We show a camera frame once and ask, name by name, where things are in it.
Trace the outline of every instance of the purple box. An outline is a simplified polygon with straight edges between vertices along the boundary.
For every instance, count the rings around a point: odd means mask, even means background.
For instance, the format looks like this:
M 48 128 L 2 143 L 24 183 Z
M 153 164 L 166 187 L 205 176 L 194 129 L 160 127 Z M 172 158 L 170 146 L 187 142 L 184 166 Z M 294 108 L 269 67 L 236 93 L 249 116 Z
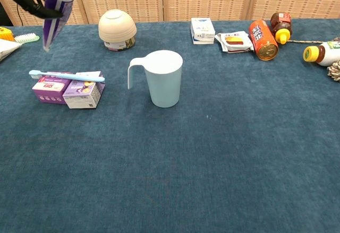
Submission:
M 63 94 L 70 83 L 69 79 L 43 76 L 32 87 L 32 90 L 43 103 L 66 104 Z
M 78 72 L 78 75 L 103 76 L 101 71 Z M 63 97 L 71 109 L 96 108 L 104 90 L 104 83 L 72 80 Z

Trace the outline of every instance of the light blue toothbrush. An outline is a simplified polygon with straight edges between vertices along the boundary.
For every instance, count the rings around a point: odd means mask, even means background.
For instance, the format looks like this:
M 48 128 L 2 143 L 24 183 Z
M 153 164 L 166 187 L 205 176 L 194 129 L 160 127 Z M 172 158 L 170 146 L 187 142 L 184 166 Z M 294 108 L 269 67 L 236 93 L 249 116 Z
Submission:
M 78 81 L 89 81 L 89 82 L 99 82 L 104 83 L 105 78 L 102 76 L 88 76 L 88 75 L 76 75 L 76 74 L 66 74 L 66 73 L 47 73 L 41 72 L 40 70 L 31 70 L 29 72 L 33 79 L 39 79 L 44 75 L 55 76 L 58 78 L 78 80 Z

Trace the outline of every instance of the cup handle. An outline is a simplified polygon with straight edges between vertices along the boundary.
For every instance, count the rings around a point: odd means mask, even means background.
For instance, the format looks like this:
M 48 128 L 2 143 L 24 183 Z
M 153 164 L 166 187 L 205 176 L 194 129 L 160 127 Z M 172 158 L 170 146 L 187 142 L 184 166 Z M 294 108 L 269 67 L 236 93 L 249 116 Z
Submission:
M 133 87 L 133 68 L 134 66 L 143 66 L 144 67 L 144 58 L 134 58 L 130 61 L 130 66 L 127 69 L 127 88 L 131 89 Z

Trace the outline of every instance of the white bottle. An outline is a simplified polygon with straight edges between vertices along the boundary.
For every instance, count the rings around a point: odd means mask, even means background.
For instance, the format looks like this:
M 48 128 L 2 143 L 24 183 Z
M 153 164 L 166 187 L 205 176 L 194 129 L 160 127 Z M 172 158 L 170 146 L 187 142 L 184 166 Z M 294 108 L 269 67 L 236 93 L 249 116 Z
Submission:
M 306 62 L 316 62 L 321 66 L 331 66 L 340 60 L 340 42 L 324 42 L 320 46 L 309 46 L 303 52 Z

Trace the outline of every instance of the toothpaste box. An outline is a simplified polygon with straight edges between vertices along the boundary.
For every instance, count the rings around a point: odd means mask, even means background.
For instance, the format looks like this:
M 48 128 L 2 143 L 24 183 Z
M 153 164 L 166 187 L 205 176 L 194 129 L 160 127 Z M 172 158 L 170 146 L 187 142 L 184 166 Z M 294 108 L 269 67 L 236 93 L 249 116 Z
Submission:
M 215 29 L 210 18 L 191 18 L 191 37 L 194 45 L 214 43 Z
M 55 76 L 43 76 L 32 87 L 37 98 L 44 103 L 66 104 L 63 93 L 71 83 L 69 79 Z
M 103 76 L 101 71 L 78 72 L 77 75 Z M 63 94 L 63 98 L 71 109 L 96 108 L 105 84 L 72 80 Z

